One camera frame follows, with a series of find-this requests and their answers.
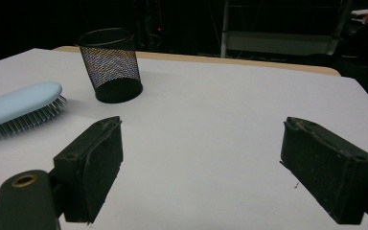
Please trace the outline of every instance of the white table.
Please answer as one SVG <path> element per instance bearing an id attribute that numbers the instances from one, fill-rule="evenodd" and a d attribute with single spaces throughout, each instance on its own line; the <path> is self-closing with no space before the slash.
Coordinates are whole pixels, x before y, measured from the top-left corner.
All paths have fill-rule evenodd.
<path id="1" fill-rule="evenodd" d="M 98 102 L 80 54 L 31 50 L 0 61 L 0 95 L 57 81 L 69 105 L 0 141 L 0 185 L 53 157 L 94 122 L 119 115 L 125 161 L 96 221 L 62 229 L 367 229 L 340 226 L 283 167 L 287 116 L 368 151 L 368 95 L 352 79 L 302 71 L 139 59 L 143 93 Z"/>

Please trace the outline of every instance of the black mesh cup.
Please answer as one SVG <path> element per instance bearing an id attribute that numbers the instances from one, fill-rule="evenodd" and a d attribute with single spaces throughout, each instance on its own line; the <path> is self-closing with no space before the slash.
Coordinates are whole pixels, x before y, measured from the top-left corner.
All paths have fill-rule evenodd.
<path id="1" fill-rule="evenodd" d="M 100 102 L 123 103 L 142 93 L 133 36 L 129 30 L 110 28 L 77 39 L 76 45 Z"/>

